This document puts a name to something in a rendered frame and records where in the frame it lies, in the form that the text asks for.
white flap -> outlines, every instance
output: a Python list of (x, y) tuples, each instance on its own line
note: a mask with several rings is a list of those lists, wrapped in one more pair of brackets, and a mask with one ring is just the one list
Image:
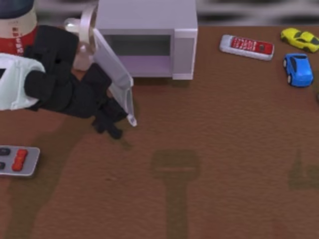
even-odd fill
[(96, 52), (93, 56), (94, 62), (105, 71), (112, 79), (112, 84), (109, 87), (115, 100), (128, 113), (128, 121), (132, 126), (137, 125), (134, 116), (132, 86), (134, 85), (133, 78), (130, 76), (127, 69), (116, 56), (110, 45), (106, 42), (103, 35), (98, 29), (94, 29), (94, 39)]

container lid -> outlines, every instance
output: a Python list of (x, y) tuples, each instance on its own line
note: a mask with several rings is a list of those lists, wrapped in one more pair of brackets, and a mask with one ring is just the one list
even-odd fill
[(33, 8), (34, 0), (0, 0), (0, 19), (25, 15)]

brown table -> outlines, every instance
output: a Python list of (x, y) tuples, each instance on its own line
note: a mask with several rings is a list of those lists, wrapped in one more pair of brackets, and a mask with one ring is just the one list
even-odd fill
[[(119, 141), (96, 134), (91, 119), (1, 112), (1, 144), (37, 146), (42, 157), (33, 179), (0, 180), (0, 238), (317, 238), (317, 81), (287, 85), (283, 56), (299, 50), (279, 41), (281, 29), (200, 28), (195, 79), (136, 79), (139, 125), (121, 122)], [(219, 52), (226, 33), (275, 43), (274, 59)], [(157, 179), (153, 160), (200, 171), (183, 195), (172, 186), (181, 173)]]

